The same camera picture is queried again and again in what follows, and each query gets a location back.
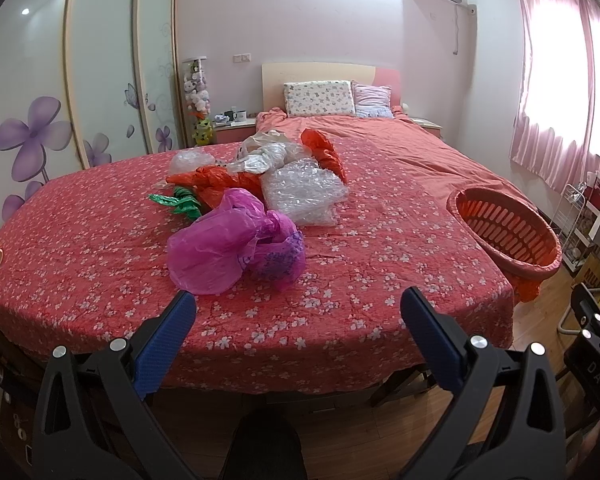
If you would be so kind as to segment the small clear plastic bag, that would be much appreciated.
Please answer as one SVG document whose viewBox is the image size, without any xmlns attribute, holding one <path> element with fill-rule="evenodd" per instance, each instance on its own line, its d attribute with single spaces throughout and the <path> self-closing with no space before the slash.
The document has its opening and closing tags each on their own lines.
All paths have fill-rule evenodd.
<svg viewBox="0 0 600 480">
<path fill-rule="evenodd" d="M 186 174 L 205 166 L 214 166 L 215 157 L 199 146 L 177 151 L 171 158 L 168 175 Z"/>
</svg>

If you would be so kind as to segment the beige and pink headboard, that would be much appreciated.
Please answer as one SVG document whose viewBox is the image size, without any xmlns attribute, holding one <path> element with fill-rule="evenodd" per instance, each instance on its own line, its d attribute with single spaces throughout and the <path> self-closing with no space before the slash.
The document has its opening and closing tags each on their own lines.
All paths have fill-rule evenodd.
<svg viewBox="0 0 600 480">
<path fill-rule="evenodd" d="M 391 88 L 391 105 L 401 104 L 401 74 L 393 68 L 326 62 L 275 62 L 261 67 L 264 110 L 285 109 L 283 84 L 314 80 L 355 80 Z"/>
</svg>

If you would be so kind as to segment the right bedside nightstand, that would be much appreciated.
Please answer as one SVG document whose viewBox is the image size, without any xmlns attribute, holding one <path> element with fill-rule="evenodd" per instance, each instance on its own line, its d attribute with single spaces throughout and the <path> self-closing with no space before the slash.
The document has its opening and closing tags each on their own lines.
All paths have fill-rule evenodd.
<svg viewBox="0 0 600 480">
<path fill-rule="evenodd" d="M 424 130 L 426 130 L 428 133 L 432 134 L 433 136 L 435 136 L 438 139 L 442 138 L 442 127 L 438 124 L 436 124 L 435 122 L 430 122 L 430 120 L 428 119 L 424 119 L 424 118 L 412 118 L 412 122 L 414 122 L 414 124 L 418 125 L 420 128 L 423 128 Z"/>
</svg>

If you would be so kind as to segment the white mug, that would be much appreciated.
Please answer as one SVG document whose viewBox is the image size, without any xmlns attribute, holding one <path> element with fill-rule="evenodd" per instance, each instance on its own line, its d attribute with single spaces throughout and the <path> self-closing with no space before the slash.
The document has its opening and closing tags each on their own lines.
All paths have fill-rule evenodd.
<svg viewBox="0 0 600 480">
<path fill-rule="evenodd" d="M 245 122 L 248 118 L 248 113 L 245 110 L 236 110 L 234 113 L 235 122 Z"/>
</svg>

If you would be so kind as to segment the pink striped pillow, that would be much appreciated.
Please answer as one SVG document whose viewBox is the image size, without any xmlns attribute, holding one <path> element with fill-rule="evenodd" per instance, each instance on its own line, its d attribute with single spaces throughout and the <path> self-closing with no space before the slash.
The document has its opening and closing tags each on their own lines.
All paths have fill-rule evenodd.
<svg viewBox="0 0 600 480">
<path fill-rule="evenodd" d="M 352 82 L 355 114 L 358 118 L 393 118 L 391 88 Z"/>
</svg>

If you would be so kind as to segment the hanging plush toy column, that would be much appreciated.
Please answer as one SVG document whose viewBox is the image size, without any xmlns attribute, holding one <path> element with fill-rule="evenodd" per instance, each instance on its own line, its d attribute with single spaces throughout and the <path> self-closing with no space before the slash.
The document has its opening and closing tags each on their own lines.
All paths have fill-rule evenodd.
<svg viewBox="0 0 600 480">
<path fill-rule="evenodd" d="M 210 94 L 206 72 L 204 71 L 205 56 L 191 58 L 183 65 L 183 90 L 186 110 L 193 114 L 196 120 L 207 119 L 211 110 Z"/>
</svg>

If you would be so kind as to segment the white floral pillow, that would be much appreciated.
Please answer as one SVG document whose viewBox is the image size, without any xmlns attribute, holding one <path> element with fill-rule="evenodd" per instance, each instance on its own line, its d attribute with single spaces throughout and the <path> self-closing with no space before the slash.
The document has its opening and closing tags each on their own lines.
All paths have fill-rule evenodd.
<svg viewBox="0 0 600 480">
<path fill-rule="evenodd" d="M 285 82 L 283 95 L 286 113 L 292 117 L 355 115 L 348 80 Z"/>
</svg>

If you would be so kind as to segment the pink window curtain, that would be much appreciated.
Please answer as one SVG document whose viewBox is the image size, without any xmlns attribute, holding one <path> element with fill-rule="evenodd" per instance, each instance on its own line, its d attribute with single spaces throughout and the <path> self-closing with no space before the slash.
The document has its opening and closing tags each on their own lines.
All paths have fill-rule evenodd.
<svg viewBox="0 0 600 480">
<path fill-rule="evenodd" d="M 524 62 L 510 158 L 559 191 L 600 172 L 600 5 L 519 4 Z"/>
</svg>

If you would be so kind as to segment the wardrobe with purple flowers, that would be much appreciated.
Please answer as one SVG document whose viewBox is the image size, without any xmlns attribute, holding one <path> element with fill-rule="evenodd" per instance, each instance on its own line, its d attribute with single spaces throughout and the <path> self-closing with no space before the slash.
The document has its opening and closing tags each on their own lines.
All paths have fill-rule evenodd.
<svg viewBox="0 0 600 480">
<path fill-rule="evenodd" d="M 0 226 L 50 180 L 184 144 L 175 0 L 0 0 Z"/>
</svg>

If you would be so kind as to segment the orange plastic laundry basket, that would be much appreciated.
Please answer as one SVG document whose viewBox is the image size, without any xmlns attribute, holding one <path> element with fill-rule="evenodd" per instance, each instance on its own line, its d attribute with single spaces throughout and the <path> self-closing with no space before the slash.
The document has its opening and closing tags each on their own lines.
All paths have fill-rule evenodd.
<svg viewBox="0 0 600 480">
<path fill-rule="evenodd" d="M 531 207 L 490 188 L 450 194 L 446 208 L 475 237 L 512 284 L 514 301 L 538 298 L 542 283 L 562 264 L 556 233 Z"/>
</svg>

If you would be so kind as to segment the green foil wrapper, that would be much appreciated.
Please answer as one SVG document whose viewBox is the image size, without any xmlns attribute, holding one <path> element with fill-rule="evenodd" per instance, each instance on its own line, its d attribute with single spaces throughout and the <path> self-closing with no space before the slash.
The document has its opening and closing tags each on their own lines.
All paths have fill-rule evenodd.
<svg viewBox="0 0 600 480">
<path fill-rule="evenodd" d="M 171 196 L 149 194 L 148 198 L 158 205 L 170 207 L 174 214 L 180 214 L 189 221 L 196 221 L 204 214 L 202 203 L 195 193 L 182 186 L 176 186 Z"/>
</svg>

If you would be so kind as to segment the white translucent plastic bag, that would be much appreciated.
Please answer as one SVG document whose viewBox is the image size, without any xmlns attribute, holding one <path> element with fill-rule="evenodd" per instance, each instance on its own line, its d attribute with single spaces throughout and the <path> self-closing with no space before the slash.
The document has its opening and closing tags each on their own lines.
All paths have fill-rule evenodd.
<svg viewBox="0 0 600 480">
<path fill-rule="evenodd" d="M 238 148 L 236 158 L 226 165 L 226 169 L 230 174 L 265 174 L 310 156 L 307 148 L 294 142 L 243 143 Z"/>
</svg>

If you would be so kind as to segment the beige crumpled bag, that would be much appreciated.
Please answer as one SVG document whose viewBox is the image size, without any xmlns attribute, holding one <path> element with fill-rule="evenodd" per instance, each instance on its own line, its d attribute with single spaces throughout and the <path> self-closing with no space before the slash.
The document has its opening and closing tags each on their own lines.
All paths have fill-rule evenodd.
<svg viewBox="0 0 600 480">
<path fill-rule="evenodd" d="M 242 155 L 249 154 L 258 148 L 263 148 L 265 145 L 273 143 L 288 144 L 291 143 L 291 140 L 275 129 L 257 132 L 242 141 L 242 144 L 238 148 L 238 153 Z"/>
</svg>

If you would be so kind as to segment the small orange plastic bag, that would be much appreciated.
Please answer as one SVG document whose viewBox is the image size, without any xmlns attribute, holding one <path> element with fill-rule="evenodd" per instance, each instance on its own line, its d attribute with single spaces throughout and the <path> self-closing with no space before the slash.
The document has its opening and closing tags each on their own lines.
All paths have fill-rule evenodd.
<svg viewBox="0 0 600 480">
<path fill-rule="evenodd" d="M 346 172 L 334 144 L 321 131 L 304 129 L 300 134 L 301 143 L 306 146 L 322 169 L 329 170 L 343 182 L 347 182 Z"/>
</svg>

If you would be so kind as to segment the red floral bedspread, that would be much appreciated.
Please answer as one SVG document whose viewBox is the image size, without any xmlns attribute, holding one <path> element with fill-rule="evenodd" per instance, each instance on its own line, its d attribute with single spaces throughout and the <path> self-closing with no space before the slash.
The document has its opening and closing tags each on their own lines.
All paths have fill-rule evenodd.
<svg viewBox="0 0 600 480">
<path fill-rule="evenodd" d="M 197 317 L 170 384 L 358 390 L 422 359 L 400 315 L 415 286 L 466 333 L 508 347 L 513 291 L 471 235 L 374 144 L 335 148 L 347 196 L 334 224 L 299 230 L 300 270 L 259 243 L 242 190 L 196 223 L 154 203 L 168 154 L 51 180 L 0 229 L 0 331 L 34 356 L 90 352 L 187 290 Z"/>
</svg>

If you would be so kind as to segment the yellow green plush toy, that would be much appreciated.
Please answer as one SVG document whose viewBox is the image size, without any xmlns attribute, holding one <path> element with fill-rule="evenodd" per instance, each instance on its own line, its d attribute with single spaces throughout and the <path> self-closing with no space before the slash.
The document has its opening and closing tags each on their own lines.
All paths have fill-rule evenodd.
<svg viewBox="0 0 600 480">
<path fill-rule="evenodd" d="M 198 119 L 194 128 L 194 141 L 197 146 L 209 145 L 213 142 L 214 130 L 209 118 Z"/>
</svg>

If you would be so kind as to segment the large orange plastic bag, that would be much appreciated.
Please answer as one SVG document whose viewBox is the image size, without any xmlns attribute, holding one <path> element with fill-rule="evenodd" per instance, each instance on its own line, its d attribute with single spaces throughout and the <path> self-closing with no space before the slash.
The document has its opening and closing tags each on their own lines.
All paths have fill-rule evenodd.
<svg viewBox="0 0 600 480">
<path fill-rule="evenodd" d="M 219 206 L 228 188 L 243 188 L 258 200 L 263 200 L 261 181 L 257 174 L 230 174 L 225 167 L 220 166 L 203 166 L 184 174 L 172 174 L 166 177 L 166 183 L 190 188 L 198 200 L 211 209 Z"/>
</svg>

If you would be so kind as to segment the white wall socket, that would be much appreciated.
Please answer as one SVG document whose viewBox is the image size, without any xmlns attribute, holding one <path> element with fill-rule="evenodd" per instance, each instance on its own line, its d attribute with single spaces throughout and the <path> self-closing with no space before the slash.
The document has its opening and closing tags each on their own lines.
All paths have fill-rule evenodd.
<svg viewBox="0 0 600 480">
<path fill-rule="evenodd" d="M 233 62 L 234 63 L 249 63 L 251 61 L 251 54 L 250 53 L 241 53 L 241 54 L 234 54 L 233 55 Z"/>
</svg>

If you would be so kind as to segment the pink left nightstand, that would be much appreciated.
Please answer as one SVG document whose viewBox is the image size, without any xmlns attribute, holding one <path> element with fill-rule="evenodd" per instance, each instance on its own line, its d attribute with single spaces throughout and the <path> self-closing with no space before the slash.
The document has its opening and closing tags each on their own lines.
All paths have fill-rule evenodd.
<svg viewBox="0 0 600 480">
<path fill-rule="evenodd" d="M 256 120 L 247 118 L 243 122 L 230 122 L 225 126 L 214 127 L 214 143 L 234 143 L 246 140 L 248 136 L 256 133 Z"/>
</svg>

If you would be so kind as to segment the salmon pink duvet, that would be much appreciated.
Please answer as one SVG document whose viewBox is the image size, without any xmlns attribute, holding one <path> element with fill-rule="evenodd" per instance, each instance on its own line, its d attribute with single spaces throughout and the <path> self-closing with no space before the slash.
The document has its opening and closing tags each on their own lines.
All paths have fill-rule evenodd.
<svg viewBox="0 0 600 480">
<path fill-rule="evenodd" d="M 274 107 L 259 113 L 256 125 L 259 131 L 275 129 L 290 138 L 296 138 L 303 130 L 315 129 L 341 138 L 347 144 L 354 139 L 370 142 L 385 157 L 404 167 L 441 205 L 445 205 L 448 196 L 458 188 L 481 186 L 534 206 L 512 182 L 445 144 L 400 110 L 391 118 L 292 117 Z"/>
</svg>

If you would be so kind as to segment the magenta plastic bag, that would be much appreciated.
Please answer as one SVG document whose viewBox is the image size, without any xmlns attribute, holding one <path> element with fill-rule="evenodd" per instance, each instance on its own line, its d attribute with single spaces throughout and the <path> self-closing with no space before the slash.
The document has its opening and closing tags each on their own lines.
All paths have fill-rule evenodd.
<svg viewBox="0 0 600 480">
<path fill-rule="evenodd" d="M 306 248 L 286 214 L 228 188 L 219 206 L 169 237 L 166 263 L 173 284 L 193 295 L 222 294 L 245 273 L 284 289 L 306 268 Z"/>
</svg>

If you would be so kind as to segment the white metal storage rack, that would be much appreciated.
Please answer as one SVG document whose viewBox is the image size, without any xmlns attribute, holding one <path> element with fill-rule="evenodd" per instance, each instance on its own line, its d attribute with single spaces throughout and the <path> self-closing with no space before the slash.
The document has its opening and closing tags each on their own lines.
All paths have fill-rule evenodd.
<svg viewBox="0 0 600 480">
<path fill-rule="evenodd" d="M 600 171 L 564 186 L 550 227 L 562 245 L 562 263 L 576 274 L 586 258 L 600 250 Z"/>
</svg>

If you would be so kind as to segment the clear bubble wrap sheet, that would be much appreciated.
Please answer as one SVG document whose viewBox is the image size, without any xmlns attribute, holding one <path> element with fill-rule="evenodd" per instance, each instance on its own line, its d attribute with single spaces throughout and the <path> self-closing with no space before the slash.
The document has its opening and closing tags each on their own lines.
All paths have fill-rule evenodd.
<svg viewBox="0 0 600 480">
<path fill-rule="evenodd" d="M 349 190 L 332 170 L 302 158 L 260 177 L 265 205 L 286 214 L 296 226 L 336 226 L 336 205 Z"/>
</svg>

